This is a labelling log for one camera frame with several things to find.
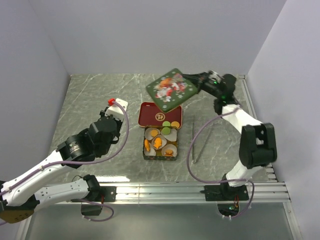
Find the gold tin lid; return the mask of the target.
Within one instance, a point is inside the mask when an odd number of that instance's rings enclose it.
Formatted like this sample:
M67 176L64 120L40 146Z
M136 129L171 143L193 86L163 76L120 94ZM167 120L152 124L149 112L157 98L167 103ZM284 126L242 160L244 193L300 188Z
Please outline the gold tin lid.
M197 87L183 77L182 72L174 68L154 80L146 91L163 112L168 113L198 93Z

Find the orange fish cookie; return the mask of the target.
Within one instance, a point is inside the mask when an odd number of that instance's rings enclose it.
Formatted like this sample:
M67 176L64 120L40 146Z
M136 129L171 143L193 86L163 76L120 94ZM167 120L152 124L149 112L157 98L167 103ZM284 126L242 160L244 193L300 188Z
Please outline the orange fish cookie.
M158 150L159 148L161 148L161 147L163 146L163 141L162 141L162 139L161 139L160 137L156 137L156 138L154 139L154 144L153 144L153 146L154 146L154 148L155 148L156 150Z
M145 150L146 150L147 152L150 152L150 150L151 150L151 145L150 145L150 142L149 142L148 139L145 139L145 140L144 140L144 148L145 148Z

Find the red rectangular tray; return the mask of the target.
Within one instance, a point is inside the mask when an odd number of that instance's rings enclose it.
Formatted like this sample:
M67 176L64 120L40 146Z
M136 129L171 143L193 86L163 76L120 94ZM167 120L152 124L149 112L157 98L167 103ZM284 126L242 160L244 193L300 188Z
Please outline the red rectangular tray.
M163 127L164 121L177 121L180 123L180 128L182 127L182 107L179 105L177 108L164 113L162 112L154 102L143 102L140 105L138 125L140 127L156 126Z

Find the orange round waffle cookie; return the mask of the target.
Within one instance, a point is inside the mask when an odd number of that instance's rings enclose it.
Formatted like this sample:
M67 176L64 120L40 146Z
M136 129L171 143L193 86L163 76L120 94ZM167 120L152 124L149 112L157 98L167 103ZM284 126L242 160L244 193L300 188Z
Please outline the orange round waffle cookie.
M154 138L154 137L156 137L156 136L159 134L159 132L158 132L157 129L152 129L152 130L149 132L149 134L150 134L150 136L151 136L152 138Z

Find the green gold cookie tin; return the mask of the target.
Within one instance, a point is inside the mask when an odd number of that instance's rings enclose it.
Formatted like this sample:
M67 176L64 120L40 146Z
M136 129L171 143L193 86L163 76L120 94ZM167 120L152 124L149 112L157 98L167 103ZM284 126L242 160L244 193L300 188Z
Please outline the green gold cookie tin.
M171 126L144 128L142 156L148 161L176 161L178 158L178 130Z

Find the round orange sandwich cookie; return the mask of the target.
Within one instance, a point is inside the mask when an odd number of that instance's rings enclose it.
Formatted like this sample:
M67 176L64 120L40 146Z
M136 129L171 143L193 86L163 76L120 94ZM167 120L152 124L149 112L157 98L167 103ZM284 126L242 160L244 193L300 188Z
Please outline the round orange sandwich cookie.
M164 155L165 155L166 157L172 157L173 154L174 154L174 151L173 151L172 149L166 149Z

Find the silver metal tongs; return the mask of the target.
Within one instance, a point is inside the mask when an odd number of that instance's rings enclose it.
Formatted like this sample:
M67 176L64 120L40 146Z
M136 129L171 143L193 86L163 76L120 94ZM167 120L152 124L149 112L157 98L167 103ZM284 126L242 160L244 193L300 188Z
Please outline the silver metal tongs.
M203 122L201 120L198 121L198 118L193 115L192 118L192 139L196 136L199 129L202 127ZM197 164L199 160L202 158L202 154L206 148L207 143L213 132L214 123L209 124L198 136L198 138L194 141L194 144L191 147L191 162L192 164Z

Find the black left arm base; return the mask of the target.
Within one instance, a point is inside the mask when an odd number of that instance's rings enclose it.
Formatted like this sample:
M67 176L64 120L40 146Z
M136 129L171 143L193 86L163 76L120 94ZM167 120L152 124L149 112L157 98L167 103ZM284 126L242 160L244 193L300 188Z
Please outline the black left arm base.
M102 186L99 191L89 193L84 199L89 202L97 202L100 204L111 203L116 200L117 187L116 186ZM102 206L84 203L81 204L81 214L86 217L97 217L102 213Z

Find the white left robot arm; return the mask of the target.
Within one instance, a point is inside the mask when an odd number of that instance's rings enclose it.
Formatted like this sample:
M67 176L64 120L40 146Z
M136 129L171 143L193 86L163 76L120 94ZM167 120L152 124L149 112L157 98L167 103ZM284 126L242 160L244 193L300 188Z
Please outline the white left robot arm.
M104 207L99 203L103 191L94 175L85 175L71 183L48 186L61 174L84 165L110 160L111 145L120 139L123 122L128 122L124 109L107 110L89 128L70 136L47 158L24 174L0 183L0 218L4 224L21 222L35 212L60 202L76 201Z

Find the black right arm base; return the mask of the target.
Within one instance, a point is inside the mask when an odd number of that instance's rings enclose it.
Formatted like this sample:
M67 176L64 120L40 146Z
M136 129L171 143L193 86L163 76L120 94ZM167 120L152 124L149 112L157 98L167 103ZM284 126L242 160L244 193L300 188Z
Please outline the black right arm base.
M229 219L239 214L240 201L250 199L245 185L238 187L231 187L228 183L205 185L204 190L200 192L204 194L206 202L222 202L217 204L218 212Z

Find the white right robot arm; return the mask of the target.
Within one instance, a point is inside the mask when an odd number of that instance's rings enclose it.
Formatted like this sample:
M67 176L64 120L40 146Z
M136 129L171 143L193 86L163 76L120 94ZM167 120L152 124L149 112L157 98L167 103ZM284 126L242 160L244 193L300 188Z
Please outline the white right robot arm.
M248 183L257 171L277 160L275 128L242 109L234 95L237 81L234 75L220 76L208 71L183 74L182 77L190 81L198 92L204 91L214 96L213 107L217 118L227 121L240 133L239 160L219 181L221 196L231 200L237 195L238 188Z

